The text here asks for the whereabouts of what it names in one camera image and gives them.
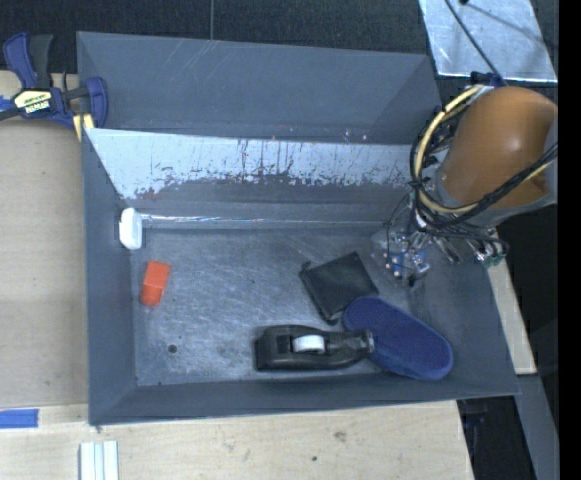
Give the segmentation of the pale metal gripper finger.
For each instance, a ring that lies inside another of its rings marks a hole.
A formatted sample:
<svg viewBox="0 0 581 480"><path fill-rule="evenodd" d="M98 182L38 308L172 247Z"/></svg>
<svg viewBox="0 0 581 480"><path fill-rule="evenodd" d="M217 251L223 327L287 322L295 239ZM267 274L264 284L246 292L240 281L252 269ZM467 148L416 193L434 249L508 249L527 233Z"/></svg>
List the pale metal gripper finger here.
<svg viewBox="0 0 581 480"><path fill-rule="evenodd" d="M402 264L405 257L405 236L397 231L382 228L371 236L373 258L379 264Z"/></svg>
<svg viewBox="0 0 581 480"><path fill-rule="evenodd" d="M430 264L425 251L406 251L391 253L388 256L388 268L396 281L413 286L428 274Z"/></svg>

